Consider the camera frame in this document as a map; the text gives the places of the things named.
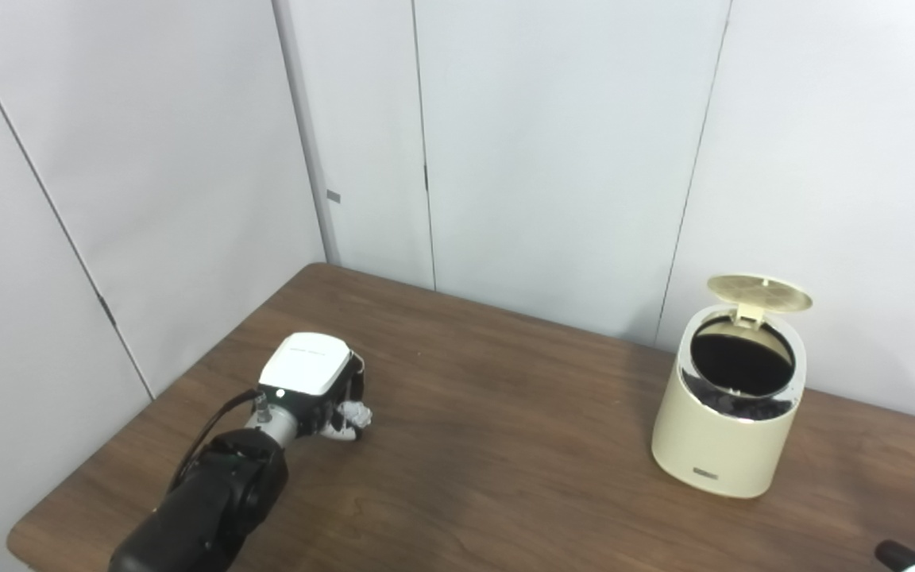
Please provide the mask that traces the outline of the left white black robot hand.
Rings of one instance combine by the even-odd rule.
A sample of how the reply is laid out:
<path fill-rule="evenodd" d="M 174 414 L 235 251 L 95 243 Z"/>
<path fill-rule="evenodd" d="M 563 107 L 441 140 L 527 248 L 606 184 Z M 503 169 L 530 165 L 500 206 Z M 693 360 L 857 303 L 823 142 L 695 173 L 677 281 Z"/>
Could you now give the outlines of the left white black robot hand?
<path fill-rule="evenodd" d="M 356 442 L 372 422 L 364 403 L 364 359 L 344 340 L 313 332 L 290 334 L 265 363 L 247 428 L 287 448 L 295 439 Z"/>

